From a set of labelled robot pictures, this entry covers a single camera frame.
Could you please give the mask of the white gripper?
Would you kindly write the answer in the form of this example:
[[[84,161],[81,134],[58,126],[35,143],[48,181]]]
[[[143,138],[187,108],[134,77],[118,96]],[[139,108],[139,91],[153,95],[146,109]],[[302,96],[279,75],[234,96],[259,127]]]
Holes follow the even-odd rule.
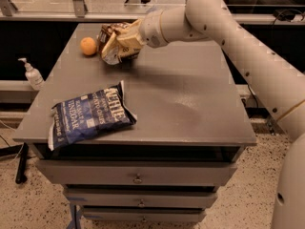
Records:
[[[161,30],[162,10],[148,13],[143,20],[138,19],[121,29],[117,41],[123,46],[141,49],[144,41],[151,48],[160,48],[168,45]]]

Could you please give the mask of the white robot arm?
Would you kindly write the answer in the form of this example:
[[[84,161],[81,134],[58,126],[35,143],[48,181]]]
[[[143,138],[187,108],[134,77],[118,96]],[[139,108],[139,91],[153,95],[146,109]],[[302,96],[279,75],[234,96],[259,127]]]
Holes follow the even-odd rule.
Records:
[[[305,229],[305,75],[244,30],[223,0],[187,0],[183,7],[150,12],[120,32],[118,41],[159,48],[205,37],[227,54],[292,141],[278,180],[272,229]]]

